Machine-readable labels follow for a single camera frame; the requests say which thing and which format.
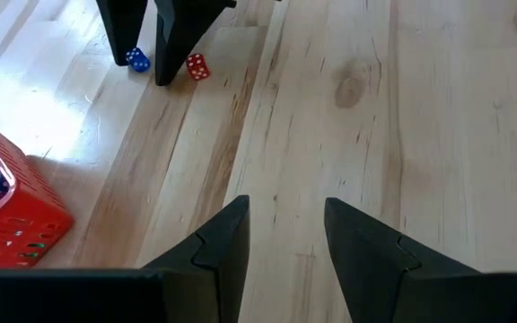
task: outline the plastic basket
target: plastic basket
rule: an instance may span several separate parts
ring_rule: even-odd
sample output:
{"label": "plastic basket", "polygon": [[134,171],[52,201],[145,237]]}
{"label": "plastic basket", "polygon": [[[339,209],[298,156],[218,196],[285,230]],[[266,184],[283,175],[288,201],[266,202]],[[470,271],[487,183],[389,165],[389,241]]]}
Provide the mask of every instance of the plastic basket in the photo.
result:
{"label": "plastic basket", "polygon": [[71,228],[73,218],[25,154],[0,134],[0,268],[35,265]]}

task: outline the wooden floor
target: wooden floor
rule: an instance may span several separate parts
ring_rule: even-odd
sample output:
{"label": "wooden floor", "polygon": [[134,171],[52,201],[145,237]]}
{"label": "wooden floor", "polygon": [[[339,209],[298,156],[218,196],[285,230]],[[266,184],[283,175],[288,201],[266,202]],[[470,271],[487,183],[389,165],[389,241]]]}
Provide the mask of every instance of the wooden floor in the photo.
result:
{"label": "wooden floor", "polygon": [[40,266],[141,266],[249,194],[241,322],[350,320],[327,196],[517,270],[517,0],[239,0],[197,51],[156,87],[93,0],[0,0],[0,131],[76,218]]}

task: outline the hardwood floor plank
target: hardwood floor plank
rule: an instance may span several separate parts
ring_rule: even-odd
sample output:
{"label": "hardwood floor plank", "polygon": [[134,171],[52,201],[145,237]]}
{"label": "hardwood floor plank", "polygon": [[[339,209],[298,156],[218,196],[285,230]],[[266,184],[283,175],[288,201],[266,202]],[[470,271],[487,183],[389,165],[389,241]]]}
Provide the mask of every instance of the hardwood floor plank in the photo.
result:
{"label": "hardwood floor plank", "polygon": [[[500,142],[496,131],[511,121],[497,109],[483,111],[517,88],[517,4],[403,0],[399,6],[402,229],[468,265],[515,269],[517,252],[506,255],[498,243],[506,231],[489,228],[509,228],[508,243],[517,248],[517,199],[503,188],[517,179],[508,153],[517,144],[488,151],[485,145]],[[494,125],[491,135],[487,123]]]}
{"label": "hardwood floor plank", "polygon": [[[242,322],[349,320],[323,206],[339,196],[380,215],[389,15],[390,2],[275,7],[227,194],[251,196]],[[354,78],[362,97],[337,107]]]}
{"label": "hardwood floor plank", "polygon": [[[31,92],[31,96],[37,96],[33,94],[37,90],[53,92],[74,55],[88,44],[93,35],[102,34],[97,29],[101,22],[85,20],[88,15],[82,14],[78,15],[79,22],[89,34],[72,33],[69,36],[69,29],[61,19],[50,20],[49,14],[56,12],[57,1],[39,3],[24,24],[15,24],[13,38],[0,57],[0,114],[2,107],[16,105],[17,98],[25,92]],[[51,75],[54,76],[47,80],[46,77]],[[0,130],[11,135],[5,132],[6,126],[1,125],[3,119],[0,117]]]}
{"label": "hardwood floor plank", "polygon": [[0,93],[6,94],[0,97],[0,106],[6,107],[6,116],[0,117],[0,131],[13,138],[27,154],[42,156],[53,145],[59,149],[56,140],[61,136],[60,130],[68,131],[71,142],[77,135],[67,129],[80,123],[77,119],[82,116],[71,112],[69,102],[57,102],[54,98],[83,46],[84,43],[78,41],[51,38],[40,52],[32,54],[35,57],[18,83],[6,80],[3,75],[3,82],[13,84],[7,89],[2,89],[0,84]]}
{"label": "hardwood floor plank", "polygon": [[[154,8],[150,5],[147,10],[152,13]],[[155,22],[155,15],[145,16],[145,26],[139,38],[145,51],[154,46],[151,35]],[[83,114],[79,134],[66,155],[56,161],[45,161],[48,169],[53,170],[54,188],[61,187],[63,194],[60,196],[75,217],[75,226],[41,261],[40,265],[44,267],[99,266],[102,263],[99,258],[96,264],[88,261],[89,255],[103,246],[100,243],[93,245],[96,240],[89,236],[98,230],[93,224],[97,221],[94,217],[104,215],[96,215],[95,205],[104,188],[115,189],[106,186],[113,183],[113,179],[107,181],[108,176],[143,93],[150,84],[153,86],[150,77],[115,66],[109,44],[104,37],[102,39],[91,37],[80,57],[84,63],[83,74],[101,75],[103,66],[108,69],[103,72],[105,74],[95,92],[86,92],[82,98],[79,96],[77,102],[84,99],[89,104]],[[72,86],[77,88],[75,84],[66,83],[63,91],[74,91]]]}
{"label": "hardwood floor plank", "polygon": [[254,82],[248,69],[254,68],[252,50],[263,41],[260,27],[222,28],[216,33],[206,62],[212,76],[198,84],[175,145],[167,176],[162,184],[154,216],[148,224],[136,264],[142,266],[178,243],[188,234],[197,200],[221,127],[237,114],[239,102]]}
{"label": "hardwood floor plank", "polygon": [[517,48],[476,50],[460,67],[477,267],[517,270]]}
{"label": "hardwood floor plank", "polygon": [[388,40],[388,118],[384,145],[384,178],[382,183],[382,209],[380,219],[394,229],[400,230],[400,207],[404,147],[400,136],[399,111],[399,1],[390,1]]}
{"label": "hardwood floor plank", "polygon": [[23,27],[23,25],[27,22],[27,20],[33,14],[35,7],[38,2],[36,0],[29,0],[27,4],[23,7],[19,16],[15,20],[13,26],[10,28],[9,32],[5,35],[5,37],[1,40],[0,43],[0,58],[1,55],[7,50],[9,47],[9,43],[13,40],[17,32]]}
{"label": "hardwood floor plank", "polygon": [[268,26],[276,0],[237,1],[235,25],[242,27]]}
{"label": "hardwood floor plank", "polygon": [[247,115],[250,96],[257,77],[260,54],[264,47],[266,30],[259,29],[256,41],[251,50],[251,56],[244,75],[241,95],[232,104],[228,119],[223,121],[213,147],[211,160],[206,170],[203,188],[199,193],[197,206],[188,231],[194,231],[213,217],[223,208],[223,201],[231,177],[234,158],[239,148],[242,126]]}
{"label": "hardwood floor plank", "polygon": [[147,225],[156,216],[157,198],[195,87],[184,78],[168,91],[153,82],[138,102],[105,180],[78,266],[134,266]]}

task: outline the red plastic basket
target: red plastic basket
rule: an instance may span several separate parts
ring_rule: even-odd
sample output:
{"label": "red plastic basket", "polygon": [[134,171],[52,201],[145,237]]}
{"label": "red plastic basket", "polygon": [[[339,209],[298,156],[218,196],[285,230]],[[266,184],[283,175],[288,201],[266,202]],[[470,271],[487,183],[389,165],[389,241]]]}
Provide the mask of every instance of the red plastic basket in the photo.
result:
{"label": "red plastic basket", "polygon": [[0,268],[33,266],[71,228],[73,218],[25,154],[0,134]]}

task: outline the black object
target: black object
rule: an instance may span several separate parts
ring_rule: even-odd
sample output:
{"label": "black object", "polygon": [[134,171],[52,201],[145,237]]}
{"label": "black object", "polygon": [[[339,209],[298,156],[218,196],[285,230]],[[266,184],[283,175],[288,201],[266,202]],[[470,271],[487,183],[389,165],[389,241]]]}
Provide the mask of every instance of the black object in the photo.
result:
{"label": "black object", "polygon": [[[188,54],[233,0],[155,0],[158,9],[155,82],[169,85]],[[136,47],[147,0],[97,0],[115,63],[128,65],[125,53]]]}
{"label": "black object", "polygon": [[481,274],[336,198],[324,222],[353,322],[517,322],[517,274]]}
{"label": "black object", "polygon": [[0,270],[0,322],[236,323],[248,260],[239,196],[143,269]]}

